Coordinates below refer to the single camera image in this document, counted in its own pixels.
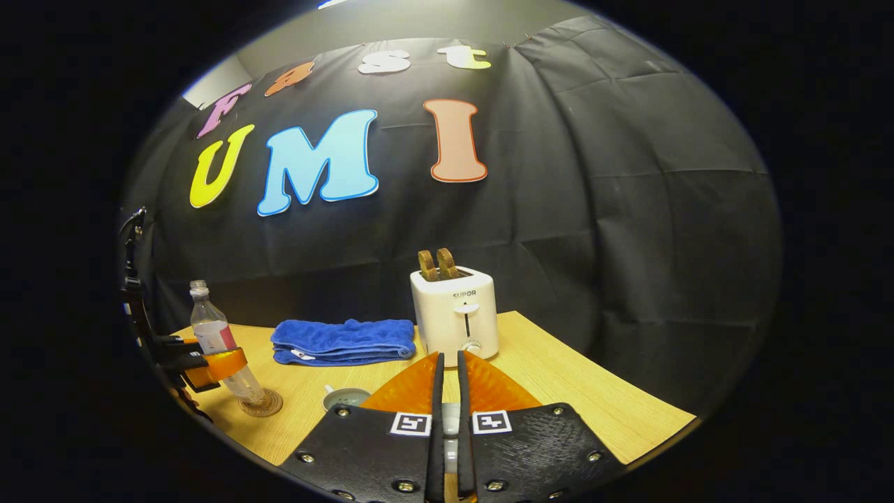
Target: colorful letter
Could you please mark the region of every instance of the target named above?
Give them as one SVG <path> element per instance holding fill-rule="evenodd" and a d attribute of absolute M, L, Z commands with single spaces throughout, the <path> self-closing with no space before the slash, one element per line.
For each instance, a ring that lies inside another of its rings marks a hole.
<path fill-rule="evenodd" d="M 407 51 L 380 51 L 363 56 L 363 64 L 357 69 L 360 73 L 399 72 L 409 68 Z"/>
<path fill-rule="evenodd" d="M 481 49 L 473 49 L 469 46 L 453 46 L 438 49 L 438 54 L 447 55 L 447 63 L 457 68 L 468 68 L 470 70 L 484 70 L 490 68 L 491 64 L 487 61 L 478 61 L 475 59 L 477 55 L 487 55 Z"/>
<path fill-rule="evenodd" d="M 233 132 L 230 138 L 227 138 L 230 146 L 227 147 L 226 155 L 223 156 L 221 172 L 217 174 L 217 178 L 212 183 L 207 183 L 208 171 L 211 169 L 211 161 L 214 160 L 217 150 L 224 143 L 215 141 L 198 155 L 198 167 L 196 168 L 196 174 L 192 177 L 192 187 L 190 188 L 190 204 L 193 208 L 201 208 L 211 204 L 211 201 L 221 195 L 226 184 L 230 181 L 232 170 L 236 167 L 236 159 L 239 158 L 242 143 L 253 129 L 255 129 L 254 124 L 243 126 Z"/>
<path fill-rule="evenodd" d="M 487 176 L 487 166 L 475 154 L 472 115 L 475 105 L 457 99 L 429 99 L 423 107 L 434 115 L 438 131 L 438 162 L 432 177 L 439 182 L 476 182 Z"/>
<path fill-rule="evenodd" d="M 264 96 L 273 96 L 292 84 L 297 84 L 298 82 L 303 81 L 305 77 L 311 74 L 310 69 L 313 68 L 313 66 L 314 62 L 311 61 L 310 63 L 299 64 L 288 72 L 283 73 L 276 79 L 274 85 L 270 86 L 270 89 L 264 93 Z"/>
<path fill-rule="evenodd" d="M 378 178 L 369 173 L 367 132 L 375 119 L 375 110 L 354 110 L 336 118 L 316 147 L 299 127 L 270 137 L 270 167 L 264 199 L 257 205 L 261 217 L 285 211 L 291 197 L 285 193 L 285 180 L 301 204 L 308 204 L 316 182 L 329 165 L 329 177 L 320 189 L 323 200 L 352 199 L 372 194 L 379 188 Z"/>
<path fill-rule="evenodd" d="M 221 123 L 221 117 L 227 115 L 230 110 L 232 110 L 232 106 L 236 104 L 236 100 L 239 99 L 239 96 L 249 92 L 250 89 L 251 83 L 248 83 L 223 98 L 218 99 L 215 102 L 215 109 L 211 111 L 211 116 L 208 117 L 208 122 L 205 123 L 205 127 L 202 128 L 202 131 L 198 132 L 196 138 L 201 138 L 213 131 L 214 128 Z"/>

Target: letter m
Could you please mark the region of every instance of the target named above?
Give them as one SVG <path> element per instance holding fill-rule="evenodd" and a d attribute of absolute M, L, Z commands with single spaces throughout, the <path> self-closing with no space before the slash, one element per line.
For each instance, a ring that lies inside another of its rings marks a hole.
<path fill-rule="evenodd" d="M 258 215 L 268 217 L 289 208 L 287 177 L 298 201 L 308 204 L 327 164 L 329 176 L 320 188 L 323 200 L 352 199 L 375 192 L 379 180 L 369 173 L 367 164 L 367 132 L 375 116 L 375 110 L 354 110 L 339 116 L 329 124 L 315 148 L 299 127 L 271 136 L 267 140 L 270 167 L 264 199 L 257 205 Z"/>

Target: small cup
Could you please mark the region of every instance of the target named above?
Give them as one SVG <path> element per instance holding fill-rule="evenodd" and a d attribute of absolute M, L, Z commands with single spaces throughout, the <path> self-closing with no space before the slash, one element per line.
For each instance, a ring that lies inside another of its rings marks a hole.
<path fill-rule="evenodd" d="M 325 386 L 326 395 L 323 397 L 323 410 L 328 411 L 336 404 L 360 405 L 367 398 L 369 392 L 360 388 L 334 389 L 328 384 Z"/>

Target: folded towel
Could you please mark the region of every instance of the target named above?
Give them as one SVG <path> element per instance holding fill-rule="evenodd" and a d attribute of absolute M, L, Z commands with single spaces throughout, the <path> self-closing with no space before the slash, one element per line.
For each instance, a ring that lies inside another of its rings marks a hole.
<path fill-rule="evenodd" d="M 416 352 L 410 320 L 347 320 L 343 325 L 286 320 L 270 341 L 277 362 L 315 367 L 405 360 Z"/>

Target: cork coaster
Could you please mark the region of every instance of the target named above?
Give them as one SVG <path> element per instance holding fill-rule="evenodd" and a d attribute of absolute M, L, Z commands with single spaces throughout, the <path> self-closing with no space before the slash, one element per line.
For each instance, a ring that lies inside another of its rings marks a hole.
<path fill-rule="evenodd" d="M 264 388 L 264 397 L 257 404 L 250 405 L 241 400 L 238 400 L 238 402 L 239 408 L 242 409 L 243 413 L 255 417 L 274 415 L 283 408 L 283 397 L 272 389 L 267 388 Z"/>

